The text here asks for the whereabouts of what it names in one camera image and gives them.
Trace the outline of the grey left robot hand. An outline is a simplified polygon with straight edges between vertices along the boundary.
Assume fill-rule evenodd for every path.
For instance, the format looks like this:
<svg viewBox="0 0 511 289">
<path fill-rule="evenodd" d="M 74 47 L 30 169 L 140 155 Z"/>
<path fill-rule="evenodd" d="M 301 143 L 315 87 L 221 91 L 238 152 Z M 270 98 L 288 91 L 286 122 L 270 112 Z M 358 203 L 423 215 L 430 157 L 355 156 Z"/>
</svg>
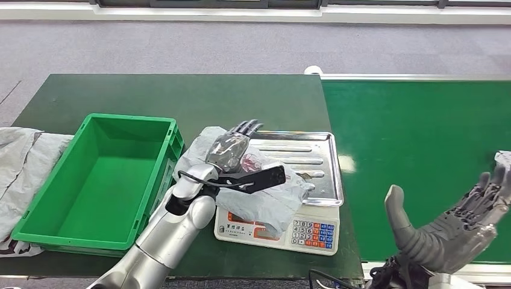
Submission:
<svg viewBox="0 0 511 289">
<path fill-rule="evenodd" d="M 205 163 L 214 165 L 219 172 L 238 172 L 251 137 L 263 125 L 257 119 L 245 120 L 226 131 L 213 142 L 207 151 Z"/>
</svg>

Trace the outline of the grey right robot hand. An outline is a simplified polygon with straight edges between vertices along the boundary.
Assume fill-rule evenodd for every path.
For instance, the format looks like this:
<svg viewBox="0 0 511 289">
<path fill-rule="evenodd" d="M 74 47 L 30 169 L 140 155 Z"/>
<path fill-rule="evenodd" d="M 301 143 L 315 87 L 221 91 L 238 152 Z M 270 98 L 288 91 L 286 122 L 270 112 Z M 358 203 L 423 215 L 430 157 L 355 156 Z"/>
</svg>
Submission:
<svg viewBox="0 0 511 289">
<path fill-rule="evenodd" d="M 510 211 L 510 170 L 498 164 L 452 208 L 415 228 L 404 210 L 404 191 L 391 185 L 384 200 L 400 254 L 427 270 L 455 273 L 481 254 L 497 236 L 497 224 Z"/>
</svg>

